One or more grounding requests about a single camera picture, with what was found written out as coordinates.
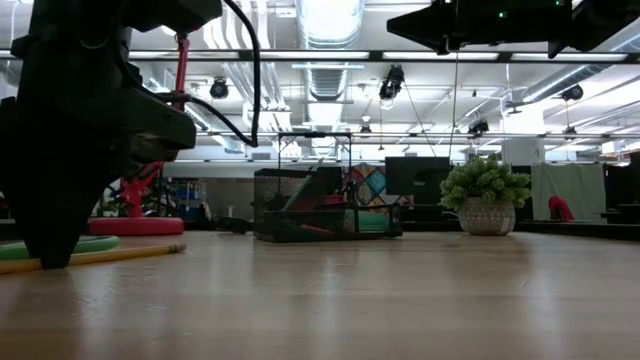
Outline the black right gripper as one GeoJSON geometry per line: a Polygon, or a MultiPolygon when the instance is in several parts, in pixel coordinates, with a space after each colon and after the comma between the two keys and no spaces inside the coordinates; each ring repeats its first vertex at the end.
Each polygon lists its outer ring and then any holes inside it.
{"type": "Polygon", "coordinates": [[[386,30],[438,55],[468,45],[550,42],[567,31],[572,0],[433,0],[387,21],[386,30]]]}

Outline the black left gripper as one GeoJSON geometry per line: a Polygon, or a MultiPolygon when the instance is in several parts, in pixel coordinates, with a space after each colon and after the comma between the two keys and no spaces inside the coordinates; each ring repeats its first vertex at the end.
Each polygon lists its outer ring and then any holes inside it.
{"type": "Polygon", "coordinates": [[[115,102],[131,31],[32,28],[11,52],[17,97],[0,109],[0,191],[44,269],[66,267],[104,190],[129,164],[115,102]]]}

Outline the yellow pencil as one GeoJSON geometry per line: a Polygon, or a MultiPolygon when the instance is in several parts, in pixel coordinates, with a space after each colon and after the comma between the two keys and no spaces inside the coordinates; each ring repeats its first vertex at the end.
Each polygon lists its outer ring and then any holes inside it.
{"type": "MultiPolygon", "coordinates": [[[[74,254],[70,257],[68,266],[80,266],[134,258],[178,254],[184,252],[186,249],[186,244],[171,244],[74,254]]],[[[41,262],[37,259],[0,261],[0,275],[25,273],[40,270],[43,270],[43,267],[41,265],[41,262]]]]}

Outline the teal pen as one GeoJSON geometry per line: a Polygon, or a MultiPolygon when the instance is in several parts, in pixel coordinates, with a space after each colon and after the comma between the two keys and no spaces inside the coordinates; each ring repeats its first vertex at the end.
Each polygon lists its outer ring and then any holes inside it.
{"type": "Polygon", "coordinates": [[[324,158],[320,158],[307,172],[307,175],[305,176],[305,178],[303,179],[301,185],[298,187],[298,189],[293,192],[293,194],[291,195],[291,197],[287,200],[287,202],[284,204],[284,206],[282,207],[281,211],[287,212],[289,211],[289,209],[291,208],[291,206],[296,202],[296,200],[299,198],[299,196],[302,194],[303,190],[306,188],[307,185],[309,185],[309,183],[311,182],[314,174],[317,172],[317,170],[320,168],[320,166],[323,164],[324,162],[324,158]]]}

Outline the black mesh desk organizer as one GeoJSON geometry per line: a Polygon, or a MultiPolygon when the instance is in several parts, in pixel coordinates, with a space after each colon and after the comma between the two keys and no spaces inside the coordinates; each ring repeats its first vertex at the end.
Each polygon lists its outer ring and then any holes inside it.
{"type": "Polygon", "coordinates": [[[254,236],[273,243],[374,240],[402,235],[397,204],[361,206],[355,198],[354,181],[343,184],[338,167],[320,167],[311,182],[291,206],[284,204],[301,185],[309,170],[261,169],[254,174],[254,236]],[[390,212],[398,221],[391,233],[368,233],[358,229],[360,211],[390,212]],[[331,230],[333,235],[300,228],[311,225],[331,230]]]}

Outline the black overhead rig bar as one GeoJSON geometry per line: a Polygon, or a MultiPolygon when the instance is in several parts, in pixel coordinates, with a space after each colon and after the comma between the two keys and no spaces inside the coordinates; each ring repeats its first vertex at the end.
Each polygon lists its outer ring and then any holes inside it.
{"type": "MultiPolygon", "coordinates": [[[[132,61],[177,61],[178,50],[132,50],[132,61]]],[[[267,62],[393,62],[393,63],[523,63],[569,65],[637,65],[640,53],[560,53],[549,58],[544,52],[459,52],[438,55],[431,51],[327,51],[327,50],[264,50],[261,60],[267,62]]],[[[249,62],[251,50],[190,50],[188,59],[194,62],[249,62]]]]}

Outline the black monitor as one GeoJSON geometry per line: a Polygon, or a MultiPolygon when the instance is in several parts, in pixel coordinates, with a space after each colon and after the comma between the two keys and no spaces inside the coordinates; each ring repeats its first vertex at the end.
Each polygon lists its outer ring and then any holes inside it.
{"type": "Polygon", "coordinates": [[[412,196],[418,205],[439,204],[440,184],[451,168],[447,157],[386,157],[386,193],[412,196]]]}

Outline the colourful patchwork panel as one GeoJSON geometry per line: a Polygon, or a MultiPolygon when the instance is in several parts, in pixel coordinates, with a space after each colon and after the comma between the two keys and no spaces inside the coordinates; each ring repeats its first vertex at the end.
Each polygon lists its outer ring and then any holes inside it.
{"type": "Polygon", "coordinates": [[[356,183],[355,198],[361,206],[383,204],[412,204],[414,197],[391,195],[387,193],[386,168],[367,163],[342,168],[343,184],[356,183]]]}

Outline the green plant in white pot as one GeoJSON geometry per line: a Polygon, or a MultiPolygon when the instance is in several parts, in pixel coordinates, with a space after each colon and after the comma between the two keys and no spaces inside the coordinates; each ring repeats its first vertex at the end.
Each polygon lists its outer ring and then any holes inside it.
{"type": "Polygon", "coordinates": [[[454,166],[440,184],[440,204],[453,210],[470,235],[505,236],[514,230],[516,209],[531,197],[531,177],[495,155],[454,166]]]}

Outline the green curtain panel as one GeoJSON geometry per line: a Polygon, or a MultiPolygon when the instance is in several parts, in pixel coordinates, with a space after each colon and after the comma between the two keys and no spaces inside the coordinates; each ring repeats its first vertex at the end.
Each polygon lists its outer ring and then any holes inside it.
{"type": "Polygon", "coordinates": [[[577,222],[604,223],[606,192],[601,164],[536,164],[531,168],[533,219],[551,219],[549,199],[563,199],[577,222]]]}

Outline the red curved chair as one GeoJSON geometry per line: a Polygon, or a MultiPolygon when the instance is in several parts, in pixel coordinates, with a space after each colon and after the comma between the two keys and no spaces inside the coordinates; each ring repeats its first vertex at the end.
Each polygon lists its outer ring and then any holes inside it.
{"type": "Polygon", "coordinates": [[[568,203],[559,196],[551,196],[548,202],[550,219],[558,222],[572,222],[574,216],[568,203]]]}

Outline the black cabinet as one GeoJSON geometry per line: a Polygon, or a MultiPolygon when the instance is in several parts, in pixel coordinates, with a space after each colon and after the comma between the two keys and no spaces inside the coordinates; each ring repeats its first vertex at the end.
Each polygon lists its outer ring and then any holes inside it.
{"type": "Polygon", "coordinates": [[[606,207],[601,217],[608,224],[640,225],[640,152],[630,154],[626,166],[604,166],[606,207]]]}

